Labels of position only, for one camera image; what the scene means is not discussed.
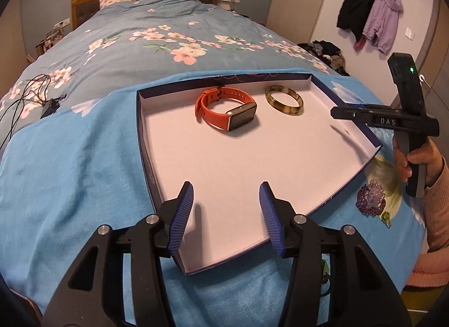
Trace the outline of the person right hand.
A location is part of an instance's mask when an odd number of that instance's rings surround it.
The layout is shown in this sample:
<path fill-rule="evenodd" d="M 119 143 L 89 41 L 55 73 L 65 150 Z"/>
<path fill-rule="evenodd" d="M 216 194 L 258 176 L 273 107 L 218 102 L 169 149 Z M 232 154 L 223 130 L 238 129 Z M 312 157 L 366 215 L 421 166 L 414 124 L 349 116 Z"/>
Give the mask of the person right hand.
<path fill-rule="evenodd" d="M 431 138 L 427 142 L 408 154 L 400 150 L 397 136 L 393 136 L 393 153 L 397 171 L 402 182 L 408 182 L 413 174 L 411 165 L 426 165 L 425 185 L 432 187 L 443 172 L 445 161 L 434 141 Z"/>

